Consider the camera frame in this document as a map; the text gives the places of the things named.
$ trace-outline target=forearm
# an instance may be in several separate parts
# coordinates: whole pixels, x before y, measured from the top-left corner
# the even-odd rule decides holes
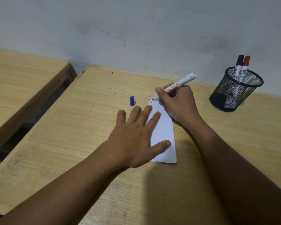
[[[114,168],[95,151],[7,213],[0,224],[70,224]]]
[[[236,224],[281,224],[281,189],[222,140],[203,120],[185,125]]]

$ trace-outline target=gray wall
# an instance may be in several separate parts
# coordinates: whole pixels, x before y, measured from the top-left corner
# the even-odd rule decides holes
[[[281,0],[0,0],[0,48],[215,85],[251,55],[281,95]]]

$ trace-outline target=person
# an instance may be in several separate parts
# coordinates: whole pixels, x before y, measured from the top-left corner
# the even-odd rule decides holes
[[[232,221],[281,224],[281,189],[206,124],[191,88],[183,86],[173,97],[159,87],[156,92],[173,119],[190,132]],[[157,112],[147,122],[151,109],[146,106],[141,111],[135,106],[127,121],[125,111],[119,110],[116,125],[105,142],[8,212],[0,225],[71,224],[110,174],[123,167],[141,166],[171,145],[170,141],[162,141],[150,147],[150,135],[160,118]]]

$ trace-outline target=desk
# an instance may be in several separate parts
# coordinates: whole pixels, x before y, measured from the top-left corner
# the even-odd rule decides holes
[[[67,61],[0,50],[0,147],[67,78]]]
[[[174,82],[91,66],[76,78],[0,165],[0,214],[86,158],[115,126],[130,96],[144,108],[156,86]],[[214,86],[191,82],[200,114],[219,135],[281,187],[281,97],[252,94],[236,112],[209,102]],[[83,224],[230,224],[208,171],[174,124],[177,164],[149,162],[116,177]]]

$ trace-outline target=blue marker cap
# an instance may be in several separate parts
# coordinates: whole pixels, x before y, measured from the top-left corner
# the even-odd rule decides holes
[[[134,106],[134,96],[130,96],[130,106]]]

